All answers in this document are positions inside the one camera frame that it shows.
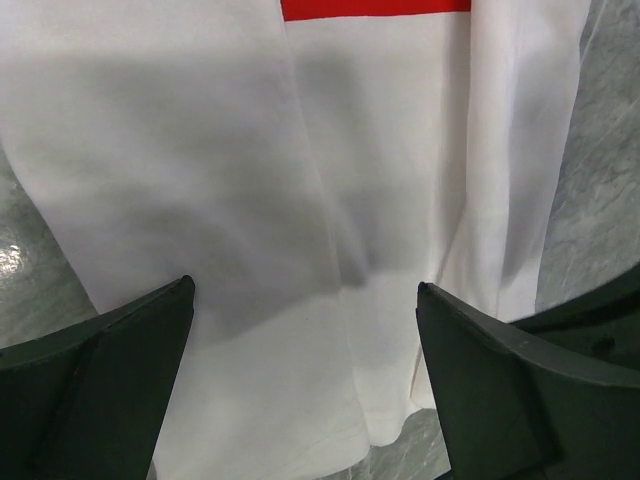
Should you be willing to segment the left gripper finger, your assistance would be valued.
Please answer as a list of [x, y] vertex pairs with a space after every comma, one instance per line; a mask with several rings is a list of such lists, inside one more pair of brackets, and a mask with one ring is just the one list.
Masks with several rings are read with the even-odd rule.
[[4, 479], [144, 479], [194, 316], [184, 276], [1, 351]]

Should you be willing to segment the white t-shirt red print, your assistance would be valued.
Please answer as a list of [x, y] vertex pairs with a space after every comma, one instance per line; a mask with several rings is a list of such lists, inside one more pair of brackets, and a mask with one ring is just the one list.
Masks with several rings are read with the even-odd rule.
[[162, 479], [315, 479], [434, 404], [433, 282], [530, 315], [586, 1], [5, 1], [1, 143], [91, 302], [182, 275]]

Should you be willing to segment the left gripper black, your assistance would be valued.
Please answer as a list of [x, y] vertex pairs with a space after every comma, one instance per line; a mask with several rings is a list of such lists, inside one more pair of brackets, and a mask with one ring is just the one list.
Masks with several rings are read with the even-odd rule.
[[638, 265], [513, 323], [422, 283], [416, 320], [444, 478], [638, 478]]

